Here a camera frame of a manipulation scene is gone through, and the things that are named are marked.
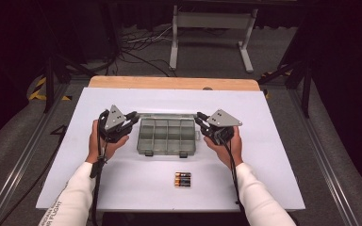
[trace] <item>white sleeve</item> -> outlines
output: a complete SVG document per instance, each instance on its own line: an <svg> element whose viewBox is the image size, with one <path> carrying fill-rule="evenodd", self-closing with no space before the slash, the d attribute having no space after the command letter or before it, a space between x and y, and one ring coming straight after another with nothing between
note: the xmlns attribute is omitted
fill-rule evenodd
<svg viewBox="0 0 362 226"><path fill-rule="evenodd" d="M42 217L40 226L75 226L87 223L95 179L90 178L92 164L84 162L64 190Z"/></svg>
<svg viewBox="0 0 362 226"><path fill-rule="evenodd" d="M236 170L239 199L251 226L295 225L287 211L272 197L264 184L256 179L251 166L241 163Z"/></svg>

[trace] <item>gray plastic organizer box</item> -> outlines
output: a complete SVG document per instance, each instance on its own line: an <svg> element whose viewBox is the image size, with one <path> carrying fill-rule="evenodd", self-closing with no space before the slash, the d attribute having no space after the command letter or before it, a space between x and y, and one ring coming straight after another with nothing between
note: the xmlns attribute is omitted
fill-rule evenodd
<svg viewBox="0 0 362 226"><path fill-rule="evenodd" d="M141 114L137 150L146 156L179 155L196 151L195 121L192 114Z"/></svg>

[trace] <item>wire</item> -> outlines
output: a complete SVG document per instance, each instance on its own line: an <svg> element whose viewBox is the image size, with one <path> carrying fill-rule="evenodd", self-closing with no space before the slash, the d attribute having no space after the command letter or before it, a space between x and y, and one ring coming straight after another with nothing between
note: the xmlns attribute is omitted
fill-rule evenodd
<svg viewBox="0 0 362 226"><path fill-rule="evenodd" d="M123 47L123 50L126 50L128 52L133 51L133 50L140 50L143 49L143 46L146 44L147 40L143 40L142 43L138 43L138 42L133 42L133 43L127 43L128 46L127 47Z"/></svg>
<svg viewBox="0 0 362 226"><path fill-rule="evenodd" d="M220 143L225 147L228 154L230 155L231 173L232 173L232 178L233 178L233 181L234 181L234 187L235 187L235 190L236 190L236 193L237 193L237 204L239 205L240 212L245 214L245 210L244 210L243 205L242 205L242 203L240 202L240 199L239 199L237 169L236 169L236 166L235 166L234 157L233 157L233 155L231 153L231 142L230 142L230 147L228 147L228 145L220 137L220 135L217 135L217 138L219 139Z"/></svg>
<svg viewBox="0 0 362 226"><path fill-rule="evenodd" d="M145 60L145 61L142 61L142 62L140 62L140 61L137 62L137 61L125 60L125 57L123 56L123 54L120 54L120 56L119 56L119 60L121 60L123 62L126 62L126 63L144 63L145 61L147 61L147 62L156 62L156 61L158 61L158 62L165 63L169 68L171 67L170 64L166 60L163 60L163 59L151 59L151 60ZM177 77L177 74L175 73L175 71L172 71L172 73L173 73L174 77Z"/></svg>
<svg viewBox="0 0 362 226"><path fill-rule="evenodd" d="M214 35L214 36L219 37L219 36L225 34L225 32L227 32L228 29L223 29L223 28L217 28L217 29L216 29L216 28L209 28L209 29L201 29L201 30L204 31L204 32L206 32L206 33L208 33L208 34L210 34L210 35ZM216 31L216 30L221 30L221 32L219 32L219 33L217 34L217 33L214 32L214 31Z"/></svg>
<svg viewBox="0 0 362 226"><path fill-rule="evenodd" d="M25 197L31 192L31 190L35 187L35 185L37 184L37 182L41 179L41 177L43 176L43 174L45 174L46 170L48 170L49 166L51 165L52 161L55 158L55 155L58 152L58 148L60 147L61 141L64 138L64 134L66 133L67 130L67 126L64 126L63 128L63 132L59 138L59 142L57 147L55 148L54 152L51 154L51 156L49 157L48 163L45 165L45 167L43 168L42 172L40 173L40 175L37 177L37 179L34 181L34 183L31 185L31 187L25 192L25 194L22 196L22 198L20 198L20 200L18 200L11 208L10 210L5 214L5 216L1 219L0 221L0 225L2 225L5 220L8 219L8 217L11 215L11 213L13 213L13 211L17 208L17 206L19 206L19 204L25 199Z"/></svg>
<svg viewBox="0 0 362 226"><path fill-rule="evenodd" d="M143 49L149 47L150 45L159 43L159 42L161 42L161 41L163 41L163 40L170 40L170 39L160 38L160 40L157 40L157 41L147 41L147 40L144 40L143 43L141 43L140 45L138 45L138 43L135 42L132 47L124 47L123 49L127 50L128 52L130 52L130 51L132 51L132 50L143 50Z"/></svg>
<svg viewBox="0 0 362 226"><path fill-rule="evenodd" d="M98 164L98 170L96 173L96 181L95 181L95 189L93 190L93 200L92 200L92 224L94 226L98 226L98 223L96 221L96 207L97 207L97 203L98 203L98 196L99 196L99 186L101 184L101 174L102 174L102 168L100 166L100 164L102 164L102 161L105 161L102 158L102 155L104 153L102 153L102 148L101 148L101 133L100 133L100 127L101 127L101 121L102 118L104 117L104 115L107 113L107 111L104 111L98 118L98 124L96 125L97 128L97 139L98 139L98 162L94 163L94 164Z"/></svg>
<svg viewBox="0 0 362 226"><path fill-rule="evenodd" d="M130 41L127 41L127 43L132 43L132 42L138 42L138 41L141 41L141 40L157 40L157 39L160 39L161 36L166 33L168 30L170 30L170 28L172 28L172 26L168 27L167 29L165 29L163 32L160 33L160 35L156 36L156 37L147 37L147 38L142 38L142 39L136 39L136 40L130 40Z"/></svg>
<svg viewBox="0 0 362 226"><path fill-rule="evenodd" d="M143 61L143 62L145 62L145 63L147 63L147 64L149 64L149 65L151 65L152 67L154 67L154 68L158 69L159 71L161 71L162 73L164 73L166 76L170 77L166 72L164 72L163 70L161 70L161 69L160 69L158 66L156 66L155 64L150 63L149 61L146 61L146 60L144 60L144 59L142 59L142 58L140 58L140 57L138 57L138 56L132 55L132 54L130 54L130 53L127 53L127 52L123 52L123 53L124 53L124 54L127 54L127 55L130 55L130 56L132 56L132 57L135 57L135 58L137 58L137 59L139 59L139 60L141 60L141 61Z"/></svg>
<svg viewBox="0 0 362 226"><path fill-rule="evenodd" d="M96 73L96 72L99 72L99 71L102 71L104 69L106 69L107 67L109 67L111 64L113 64L113 62L115 61L115 56L112 57L107 63L103 64L103 65L100 65L98 67L95 67L95 68L87 68L88 70L90 70L91 72L93 73ZM70 71L70 73L72 74L84 74L83 72L77 70L77 69L71 69L71 68L67 68L68 71Z"/></svg>
<svg viewBox="0 0 362 226"><path fill-rule="evenodd" d="M133 39L131 39L131 38L129 38L129 39L130 40L135 40L137 38L137 36L135 34L142 33L142 32L143 32L143 34L139 36L139 39L141 37L144 37L148 33L153 33L153 32L148 32L148 31L144 31L144 30L139 30L139 31L134 31L134 32L130 32L130 33L127 33L127 34L123 34L123 37L125 37L125 36L127 36L128 38L129 37L134 37Z"/></svg>
<svg viewBox="0 0 362 226"><path fill-rule="evenodd" d="M114 65L116 65L116 72L114 72L114 70L112 70L112 71L113 71L114 75L117 75L117 72L119 71L119 66L117 66L116 60L114 60Z"/></svg>
<svg viewBox="0 0 362 226"><path fill-rule="evenodd" d="M106 70L106 72L105 72L105 76L107 76L107 74L108 74L108 66L109 66L109 65L107 65L107 70Z"/></svg>

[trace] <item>black cable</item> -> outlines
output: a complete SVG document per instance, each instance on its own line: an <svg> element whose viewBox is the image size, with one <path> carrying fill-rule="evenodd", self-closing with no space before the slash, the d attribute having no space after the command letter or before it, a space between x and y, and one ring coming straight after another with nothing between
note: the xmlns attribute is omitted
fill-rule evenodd
<svg viewBox="0 0 362 226"><path fill-rule="evenodd" d="M19 206L19 204L25 199L25 197L31 192L31 190L35 187L35 185L37 184L37 182L41 179L41 177L43 176L43 174L45 174L46 170L48 170L49 166L51 165L52 161L54 160L57 152L58 152L58 148L60 147L61 141L64 138L64 135L66 133L67 130L67 126L63 127L63 133L60 136L59 140L58 140L58 145L55 148L54 152L51 154L51 156L49 157L48 163L45 165L45 167L43 168L42 172L40 173L40 175L37 177L37 180L35 180L35 182L31 185L31 187L25 192L25 194L22 196L22 198L20 198L20 200L18 200L11 208L10 210L5 214L5 216L1 219L0 221L0 226L5 222L5 220L7 220L7 218L11 215L11 213L13 213L13 211L17 208L17 206Z"/></svg>
<svg viewBox="0 0 362 226"><path fill-rule="evenodd" d="M98 119L97 124L97 138L98 138L98 161L94 164L98 164L97 173L96 173L96 181L95 181L95 189L93 190L93 200L92 200L92 224L94 226L98 226L98 222L96 220L96 208L98 204L98 197L99 197L99 187L101 184L101 175L102 175L102 169L103 166L106 163L106 153L102 153L102 147L101 147L101 133L99 128L101 127L101 120L104 117L104 115L107 113L107 111L103 112Z"/></svg>
<svg viewBox="0 0 362 226"><path fill-rule="evenodd" d="M234 161L234 157L231 153L231 142L230 142L230 147L228 147L228 145L225 143L225 141L220 137L220 135L217 135L217 138L219 139L220 143L225 147L225 149L227 150L228 154L230 155L230 162L231 162L231 173L232 173L232 177L233 177L233 181L234 181L234 187L237 193L237 204L239 205L239 209L240 212L243 213L243 215L245 215L245 210L243 208L242 203L240 202L239 199L239 191L238 191L238 178L237 178L237 169L235 166L235 161Z"/></svg>
<svg viewBox="0 0 362 226"><path fill-rule="evenodd" d="M119 56L119 60L125 62L125 63L144 63L144 62L140 62L140 61L129 61L129 60L125 60L125 57L123 56L123 54L120 54ZM166 60L163 60L163 59L151 59L151 60L146 60L147 62L156 62L156 61L159 61L159 62L164 62L169 68L170 68L170 64L166 61ZM177 77L177 74L175 73L175 71L172 71L174 77Z"/></svg>
<svg viewBox="0 0 362 226"><path fill-rule="evenodd" d="M124 37L124 36L134 36L134 37L135 37L134 40L137 40L136 34L142 33L142 32L143 32L143 34L141 35L141 37L143 37L145 34L149 33L149 32L147 32L147 31L145 31L145 30L138 30L138 31L133 31L133 32L128 32L128 33L122 34L122 36L123 36L123 37Z"/></svg>
<svg viewBox="0 0 362 226"><path fill-rule="evenodd" d="M107 65L107 70L106 70L106 72L105 72L105 76L107 76L107 74L108 74L108 67L109 67L110 65Z"/></svg>
<svg viewBox="0 0 362 226"><path fill-rule="evenodd" d="M219 34L217 34L217 33L213 32L215 30L221 30L221 32L219 32ZM225 32L227 32L227 30L228 29L221 29L221 28L220 29L219 28L218 29L216 29L216 28L202 29L202 31L204 31L210 35L216 36L216 37L219 37L219 36L225 34Z"/></svg>
<svg viewBox="0 0 362 226"><path fill-rule="evenodd" d="M131 39L125 39L123 40L124 44L128 44L128 46L123 47L124 50L126 50L127 52L132 51L132 50L143 50L146 47L150 46L151 44L154 43L158 43L161 42L163 40L165 40L169 34L171 33L170 27L162 30L162 31L157 31L157 33L155 34L155 32L152 32L152 34L148 37L143 37L146 33L144 33L142 36L140 36L139 38L135 38L133 40Z"/></svg>
<svg viewBox="0 0 362 226"><path fill-rule="evenodd" d="M152 67L154 67L154 68L156 68L156 69L158 69L159 71L161 71L162 73L164 73L166 76L170 77L167 73L165 73L163 70L161 70L161 69L160 69L158 66L156 66L155 64L152 64L152 63L150 63L150 62L148 62L148 61L146 61L146 60L144 60L144 59L142 59L142 58L140 58L140 57L138 57L138 56L135 56L135 55L133 55L133 54L130 54L130 53L127 53L127 52L124 52L124 51L122 51L122 53L127 54L127 55L130 55L130 56L132 56L132 57L135 57L135 58L137 58L137 59L139 59L139 60L142 60L143 62L151 65Z"/></svg>
<svg viewBox="0 0 362 226"><path fill-rule="evenodd" d="M57 54L57 57L60 58L64 63L68 64L68 65L71 65L72 67L74 67L75 69L77 69L79 72L83 73L83 74L86 74L88 75L89 77L94 77L95 75L97 75L96 73L90 71L89 69L87 69L86 67L72 61L71 59L65 57L65 56L62 56L62 55L59 55Z"/></svg>
<svg viewBox="0 0 362 226"><path fill-rule="evenodd" d="M133 35L134 39L125 38L125 39L122 39L122 41L123 41L123 43L129 43L129 42L138 42L138 41L143 41L143 40L155 40L161 36L167 37L171 31L170 28L171 28L171 26L164 30L152 31L151 34L146 37L145 37L145 34L147 34L148 32L143 33L138 38L135 35Z"/></svg>
<svg viewBox="0 0 362 226"><path fill-rule="evenodd" d="M91 69L88 69L89 71L91 71L91 72L93 72L93 73L97 73L97 72L99 72L99 71L102 71L103 69L105 69L105 68L108 68L111 64L113 64L113 62L115 61L115 56L114 57L112 57L107 63L105 63L105 64L103 64L103 65L100 65L100 66L98 66L98 67L96 67L96 68L91 68ZM73 69L67 69L70 73L72 73L72 74L85 74L84 72L82 72L82 71L79 71L78 69L75 69L75 70L73 70Z"/></svg>
<svg viewBox="0 0 362 226"><path fill-rule="evenodd" d="M116 65L116 72L114 70L112 70L112 71L113 71L114 75L117 75L117 72L119 71L119 66L117 66L116 60L114 60L114 65Z"/></svg>

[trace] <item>person's right hand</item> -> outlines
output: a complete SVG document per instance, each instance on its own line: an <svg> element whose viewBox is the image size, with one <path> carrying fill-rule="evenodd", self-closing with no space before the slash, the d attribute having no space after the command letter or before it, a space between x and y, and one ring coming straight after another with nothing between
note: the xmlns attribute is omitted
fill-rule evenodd
<svg viewBox="0 0 362 226"><path fill-rule="evenodd" d="M225 149L223 145L216 145L209 137L204 138L207 146L216 152L219 159L231 169L231 158L228 151ZM234 158L235 166L243 163L242 160L242 139L239 135L239 129L237 126L234 126L234 136L228 142L228 147L231 147L231 154Z"/></svg>

